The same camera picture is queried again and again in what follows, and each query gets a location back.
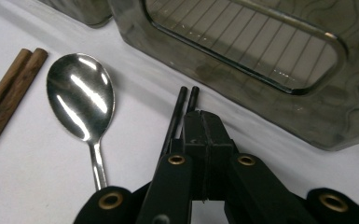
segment spoon bowl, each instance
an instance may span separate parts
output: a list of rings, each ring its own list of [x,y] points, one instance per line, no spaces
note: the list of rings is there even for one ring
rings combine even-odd
[[[107,187],[100,143],[113,117],[115,94],[106,70],[89,55],[65,55],[50,67],[47,88],[57,119],[90,147],[96,189]]]

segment wooden chopstick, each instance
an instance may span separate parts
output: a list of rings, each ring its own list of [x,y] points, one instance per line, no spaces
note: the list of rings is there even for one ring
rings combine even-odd
[[[22,49],[0,82],[0,134],[39,72],[48,53]]]

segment spoon handle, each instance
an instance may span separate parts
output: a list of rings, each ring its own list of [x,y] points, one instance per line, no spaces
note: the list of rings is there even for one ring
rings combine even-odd
[[[89,144],[92,162],[92,172],[94,173],[95,188],[97,190],[107,187],[106,177],[104,173],[103,157],[101,156],[100,142]]]

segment spoon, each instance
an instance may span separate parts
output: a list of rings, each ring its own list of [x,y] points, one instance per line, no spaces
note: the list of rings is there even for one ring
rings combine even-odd
[[[51,66],[47,87],[57,119],[90,147],[96,189],[107,187],[100,143],[115,110],[115,94],[106,70],[89,55],[69,54]]]

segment white table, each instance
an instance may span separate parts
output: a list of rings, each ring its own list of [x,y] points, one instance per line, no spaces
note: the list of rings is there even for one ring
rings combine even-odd
[[[150,181],[181,86],[200,87],[240,151],[262,159],[295,194],[336,189],[359,203],[359,145],[325,152],[133,49],[114,21],[91,29],[36,0],[0,1],[0,79],[20,49],[49,57],[0,137],[0,223],[71,223],[95,191],[90,154],[49,108],[46,76],[65,54],[97,58],[115,83],[117,110],[102,141],[110,185]],[[227,223],[222,203],[194,203],[193,223]]]

